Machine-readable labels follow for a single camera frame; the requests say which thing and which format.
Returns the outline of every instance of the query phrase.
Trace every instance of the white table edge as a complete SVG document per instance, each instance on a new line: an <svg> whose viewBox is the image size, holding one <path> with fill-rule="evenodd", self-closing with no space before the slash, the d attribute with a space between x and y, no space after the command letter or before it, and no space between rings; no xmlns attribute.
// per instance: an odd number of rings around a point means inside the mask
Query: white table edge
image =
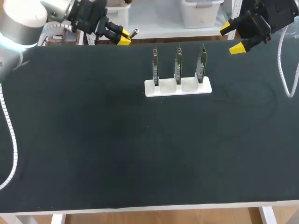
<svg viewBox="0 0 299 224"><path fill-rule="evenodd" d="M102 212L123 212L123 211L156 211L156 210L192 210L192 209L229 209L229 208L250 208L267 206L292 206L298 205L299 200L277 201L277 202L246 202L246 203L220 203L220 204L195 204L195 205L166 205L131 207L120 209L86 209L86 210L57 210L57 211L32 211L0 213L0 215L53 215L53 214L85 214Z"/></svg>

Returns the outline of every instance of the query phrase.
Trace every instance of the shelf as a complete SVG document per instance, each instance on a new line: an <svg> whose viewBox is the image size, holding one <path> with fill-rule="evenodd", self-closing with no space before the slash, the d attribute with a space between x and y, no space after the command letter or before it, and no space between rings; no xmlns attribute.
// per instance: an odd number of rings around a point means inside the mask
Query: shelf
<svg viewBox="0 0 299 224"><path fill-rule="evenodd" d="M129 11L128 31L139 28L134 39L218 36L226 21L227 16L220 7L213 27L186 29L178 0L136 0Z"/></svg>

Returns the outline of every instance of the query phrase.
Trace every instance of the white holder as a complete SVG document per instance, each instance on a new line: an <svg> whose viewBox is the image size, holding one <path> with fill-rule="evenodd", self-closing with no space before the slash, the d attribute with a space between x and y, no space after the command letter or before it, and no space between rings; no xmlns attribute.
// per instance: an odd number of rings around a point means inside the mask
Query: white holder
<svg viewBox="0 0 299 224"><path fill-rule="evenodd" d="M144 82L145 95L147 97L162 97L176 95L192 95L211 93L212 87L208 77L204 77L203 83L199 83L195 77L181 79L181 85L177 85L175 78L159 79L159 86L155 86L153 79Z"/></svg>

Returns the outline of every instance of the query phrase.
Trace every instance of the table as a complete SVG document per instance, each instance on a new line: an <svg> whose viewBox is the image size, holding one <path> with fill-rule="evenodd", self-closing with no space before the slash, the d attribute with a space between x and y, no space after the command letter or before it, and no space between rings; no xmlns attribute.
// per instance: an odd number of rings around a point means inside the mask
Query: table
<svg viewBox="0 0 299 224"><path fill-rule="evenodd" d="M278 41L231 56L206 42L213 93L147 98L155 45L37 48L4 83L19 148L2 215L262 207L299 203L299 94ZM193 76L200 42L181 43ZM160 77L178 44L158 44ZM293 82L299 42L287 39ZM0 182L12 149L0 112Z"/></svg>

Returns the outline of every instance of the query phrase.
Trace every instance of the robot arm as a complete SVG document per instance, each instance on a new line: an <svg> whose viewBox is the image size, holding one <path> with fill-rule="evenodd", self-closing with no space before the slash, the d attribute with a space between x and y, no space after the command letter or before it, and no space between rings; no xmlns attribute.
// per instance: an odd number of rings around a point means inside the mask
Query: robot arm
<svg viewBox="0 0 299 224"><path fill-rule="evenodd" d="M72 30L95 33L118 45L129 45L138 29L129 34L109 22L107 0L5 0L0 15L0 83L7 74L28 61L47 18L71 21Z"/></svg>
<svg viewBox="0 0 299 224"><path fill-rule="evenodd" d="M261 42L271 40L270 34L288 26L299 15L299 0L260 0L245 14L229 20L220 31L221 35L252 23L251 38L241 41L230 49L231 54L246 53Z"/></svg>

